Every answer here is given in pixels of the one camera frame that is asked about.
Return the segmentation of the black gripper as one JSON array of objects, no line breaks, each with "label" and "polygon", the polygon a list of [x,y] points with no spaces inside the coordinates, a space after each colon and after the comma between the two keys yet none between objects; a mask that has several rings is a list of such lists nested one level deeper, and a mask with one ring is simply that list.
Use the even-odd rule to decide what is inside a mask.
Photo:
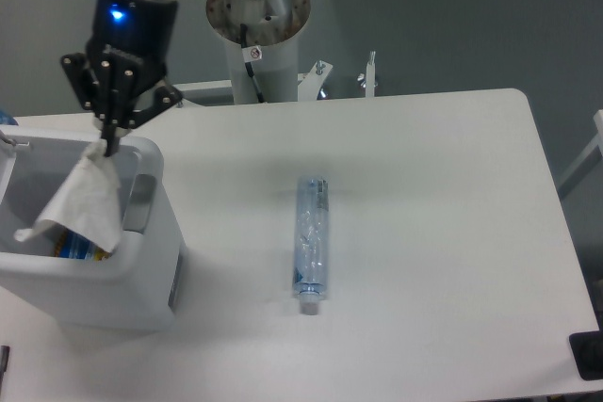
[{"label": "black gripper", "polygon": [[85,51],[60,59],[78,102],[101,127],[105,157],[119,149],[123,128],[181,102],[166,64],[177,9],[176,1],[97,0]]}]

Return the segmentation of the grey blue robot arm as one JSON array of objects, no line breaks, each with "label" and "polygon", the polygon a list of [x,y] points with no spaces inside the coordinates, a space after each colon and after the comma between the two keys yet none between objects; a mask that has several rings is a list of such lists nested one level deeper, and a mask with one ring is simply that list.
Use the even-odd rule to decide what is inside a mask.
[{"label": "grey blue robot arm", "polygon": [[[179,0],[97,0],[82,53],[62,57],[80,105],[92,112],[106,156],[131,130],[180,103],[166,56]],[[218,13],[239,45],[275,44],[293,25],[292,0],[224,0]]]}]

